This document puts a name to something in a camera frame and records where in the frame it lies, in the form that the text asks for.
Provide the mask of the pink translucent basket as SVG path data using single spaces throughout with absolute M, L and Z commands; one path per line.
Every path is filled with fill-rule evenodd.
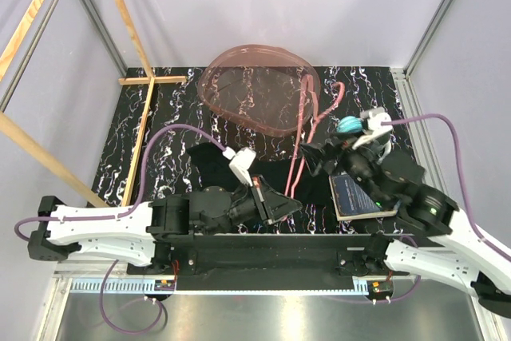
M 256 44 L 224 51 L 197 83 L 198 96 L 211 112 L 270 137 L 296 132 L 301 94 L 307 120 L 314 111 L 312 96 L 321 88 L 310 63 L 285 49 Z

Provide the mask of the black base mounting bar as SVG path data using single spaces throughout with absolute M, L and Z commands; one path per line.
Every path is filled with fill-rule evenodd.
M 150 265 L 128 265 L 130 275 L 177 274 L 185 291 L 326 291 L 372 271 L 367 235 L 224 234 L 170 236 L 156 243 Z

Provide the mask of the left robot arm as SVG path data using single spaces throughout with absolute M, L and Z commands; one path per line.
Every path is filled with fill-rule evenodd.
M 76 208 L 45 196 L 27 249 L 33 260 L 63 261 L 77 253 L 162 274 L 172 266 L 172 254 L 157 245 L 174 236 L 229 233 L 250 220 L 275 224 L 301 208 L 261 176 L 233 192 L 210 186 L 129 207 Z

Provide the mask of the aluminium cage frame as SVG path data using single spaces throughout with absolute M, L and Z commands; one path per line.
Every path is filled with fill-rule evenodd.
M 510 242 L 510 0 L 405 0 L 402 60 L 428 181 Z

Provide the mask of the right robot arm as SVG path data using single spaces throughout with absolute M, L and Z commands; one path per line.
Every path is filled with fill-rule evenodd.
M 312 175 L 349 176 L 382 210 L 416 236 L 454 253 L 435 255 L 382 234 L 371 236 L 358 257 L 372 274 L 385 269 L 436 280 L 477 299 L 492 313 L 510 316 L 510 250 L 481 229 L 442 191 L 425 184 L 425 169 L 402 151 L 380 144 L 357 146 L 357 138 L 335 134 L 324 144 L 301 144 L 299 150 Z

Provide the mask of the teal headphones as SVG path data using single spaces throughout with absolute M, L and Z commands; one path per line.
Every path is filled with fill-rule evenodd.
M 336 125 L 336 133 L 353 135 L 356 137 L 366 133 L 365 121 L 359 117 L 346 116 Z

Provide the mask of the dark blue book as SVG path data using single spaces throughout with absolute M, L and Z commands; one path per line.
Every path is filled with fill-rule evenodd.
M 397 214 L 397 204 L 392 210 L 383 210 L 347 174 L 330 176 L 329 183 L 337 221 L 379 219 Z

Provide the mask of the wooden clothes rack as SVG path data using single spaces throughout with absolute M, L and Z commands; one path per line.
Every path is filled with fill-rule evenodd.
M 128 67 L 138 64 L 133 44 L 114 0 L 100 2 L 100 12 L 109 32 L 127 59 Z M 177 0 L 125 0 L 143 48 L 153 67 L 183 66 L 177 46 L 170 39 L 171 19 L 183 16 Z M 15 30 L 29 0 L 1 0 L 1 50 Z M 1 81 L 1 99 L 23 51 L 35 36 L 51 0 L 45 0 L 34 23 Z M 80 182 L 100 198 L 97 167 L 121 91 L 134 89 L 118 84 L 114 68 L 99 33 L 79 0 L 59 0 L 10 103 L 6 115 L 39 145 L 60 161 Z M 86 203 L 80 193 L 53 174 L 1 132 L 1 203 L 14 210 L 37 208 L 42 196 L 55 195 L 73 206 Z

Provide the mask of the black marbled table mat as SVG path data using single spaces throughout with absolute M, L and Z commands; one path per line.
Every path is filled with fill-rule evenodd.
M 192 126 L 161 138 L 150 150 L 146 172 L 136 186 L 147 200 L 191 192 L 210 185 L 234 189 L 219 145 L 250 147 L 252 165 L 271 186 L 295 190 L 303 207 L 274 225 L 250 221 L 239 233 L 259 234 L 401 234 L 395 218 L 338 221 L 329 181 L 310 177 L 293 156 L 296 141 L 324 141 L 343 117 L 383 107 L 392 118 L 415 114 L 404 73 L 388 67 L 320 66 L 311 71 L 311 90 L 300 88 L 309 71 L 301 67 L 158 68 L 160 76 L 184 76 L 177 85 L 128 85 L 121 89 L 93 191 L 106 203 L 119 205 L 136 143 L 146 145 L 153 134 L 174 123 Z

